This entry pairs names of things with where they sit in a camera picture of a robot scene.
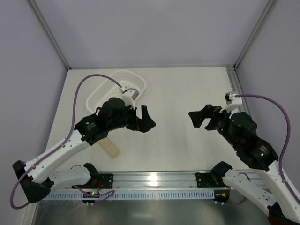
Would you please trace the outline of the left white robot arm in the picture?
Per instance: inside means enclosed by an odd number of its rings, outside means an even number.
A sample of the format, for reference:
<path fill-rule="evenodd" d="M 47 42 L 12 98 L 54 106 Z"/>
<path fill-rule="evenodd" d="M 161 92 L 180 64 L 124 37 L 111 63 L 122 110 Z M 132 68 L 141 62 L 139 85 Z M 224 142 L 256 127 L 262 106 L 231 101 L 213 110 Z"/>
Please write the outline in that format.
<path fill-rule="evenodd" d="M 136 108 L 126 105 L 113 97 L 104 102 L 102 107 L 73 124 L 70 134 L 62 143 L 58 143 L 33 160 L 16 161 L 13 170 L 18 178 L 29 203 L 37 203 L 47 197 L 51 191 L 65 188 L 94 188 L 97 186 L 99 173 L 91 163 L 85 163 L 78 169 L 57 171 L 56 169 L 72 156 L 89 148 L 108 136 L 110 131 L 127 128 L 146 133 L 156 126 L 149 116 L 147 106 L 141 107 L 141 118 L 136 115 Z"/>

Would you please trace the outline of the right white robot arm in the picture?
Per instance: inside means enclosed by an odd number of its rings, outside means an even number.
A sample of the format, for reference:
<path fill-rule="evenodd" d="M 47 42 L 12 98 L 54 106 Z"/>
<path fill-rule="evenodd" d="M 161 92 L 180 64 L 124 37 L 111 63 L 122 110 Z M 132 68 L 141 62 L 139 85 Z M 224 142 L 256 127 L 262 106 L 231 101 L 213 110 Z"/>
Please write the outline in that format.
<path fill-rule="evenodd" d="M 237 157 L 267 185 L 269 192 L 259 188 L 221 161 L 210 171 L 216 185 L 234 188 L 260 208 L 272 225 L 298 225 L 300 204 L 294 199 L 279 175 L 279 158 L 273 147 L 256 134 L 257 124 L 246 112 L 228 112 L 220 106 L 206 105 L 189 112 L 195 128 L 205 119 L 207 131 L 216 130 L 233 147 Z"/>

